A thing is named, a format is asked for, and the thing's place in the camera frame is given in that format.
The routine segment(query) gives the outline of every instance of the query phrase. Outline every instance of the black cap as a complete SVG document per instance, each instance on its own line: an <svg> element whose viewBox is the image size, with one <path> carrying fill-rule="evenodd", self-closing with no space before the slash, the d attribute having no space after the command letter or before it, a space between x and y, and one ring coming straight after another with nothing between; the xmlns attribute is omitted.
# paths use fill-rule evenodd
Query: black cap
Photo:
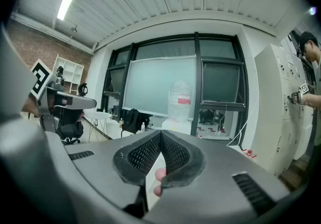
<svg viewBox="0 0 321 224"><path fill-rule="evenodd" d="M301 37L300 37L300 41L299 41L299 47L300 47L300 50L301 50L301 54L304 53L304 45L309 40L311 40L312 42L314 42L317 45L317 40L316 40L314 35L312 35L310 32L303 32Z"/></svg>

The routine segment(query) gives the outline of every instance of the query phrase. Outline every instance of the cable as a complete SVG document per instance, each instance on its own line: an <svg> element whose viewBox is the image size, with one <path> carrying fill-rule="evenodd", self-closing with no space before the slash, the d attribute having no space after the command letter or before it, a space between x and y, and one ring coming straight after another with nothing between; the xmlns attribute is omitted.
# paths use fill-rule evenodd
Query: cable
<svg viewBox="0 0 321 224"><path fill-rule="evenodd" d="M256 98L256 101L255 101L254 107L253 107L250 115L247 117L247 120L246 120L246 122L244 123L243 127L240 129L239 133L237 133L237 135L235 136L235 138L233 138L232 141L229 142L226 146L229 146L229 145L238 137L239 134L241 134L240 137L242 136L242 130L243 130L244 127L246 126L249 118L251 117L251 115L252 115L252 113L253 113L253 111L254 111L254 109L255 109L255 107L256 107L257 100L259 99L259 95L260 95L260 92L258 92L258 94L257 94L257 98Z"/></svg>

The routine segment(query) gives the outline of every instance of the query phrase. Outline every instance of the white shelf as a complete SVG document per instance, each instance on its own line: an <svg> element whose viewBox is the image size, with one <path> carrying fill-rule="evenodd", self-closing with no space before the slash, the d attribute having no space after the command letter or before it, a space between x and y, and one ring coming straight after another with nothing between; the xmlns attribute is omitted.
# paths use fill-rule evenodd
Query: white shelf
<svg viewBox="0 0 321 224"><path fill-rule="evenodd" d="M57 73L57 69L59 66L62 66L64 68L63 78L65 79L65 81L71 83L69 93L73 91L78 94L77 90L73 90L71 88L73 84L76 84L77 86L80 84L84 66L61 58L59 57L59 55L57 55L56 62L53 68L54 73Z"/></svg>

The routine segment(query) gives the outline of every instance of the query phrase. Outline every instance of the man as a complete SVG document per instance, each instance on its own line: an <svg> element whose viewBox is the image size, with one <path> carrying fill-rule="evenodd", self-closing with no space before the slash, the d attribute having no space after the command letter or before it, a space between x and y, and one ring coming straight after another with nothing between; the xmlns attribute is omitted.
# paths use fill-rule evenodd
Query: man
<svg viewBox="0 0 321 224"><path fill-rule="evenodd" d="M320 70L320 57L321 50L317 45L317 40L314 35L309 32L304 32L299 41L299 47L303 56L309 62L316 61L318 68L315 75L316 80L316 94L305 94L303 96L303 103L312 108L317 108L316 114L316 133L314 144L319 145L321 143L321 70Z"/></svg>
<svg viewBox="0 0 321 224"><path fill-rule="evenodd" d="M309 32L304 32L301 35L299 41L299 47L303 56L309 62L316 61L318 64L318 68L316 71L316 93L314 94L305 94L303 96L303 102L305 105L311 106L313 108L321 107L321 76L320 76L320 57L321 57L321 50L317 46L317 40L314 35Z"/></svg>

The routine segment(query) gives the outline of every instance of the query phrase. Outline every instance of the wooden floor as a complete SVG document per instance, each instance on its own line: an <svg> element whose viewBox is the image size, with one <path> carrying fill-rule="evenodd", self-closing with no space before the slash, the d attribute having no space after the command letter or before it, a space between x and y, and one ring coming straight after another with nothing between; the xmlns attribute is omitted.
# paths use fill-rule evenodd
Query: wooden floor
<svg viewBox="0 0 321 224"><path fill-rule="evenodd" d="M283 172L279 179L290 191L295 191L301 185L310 157L303 155L298 160L293 160L289 169Z"/></svg>

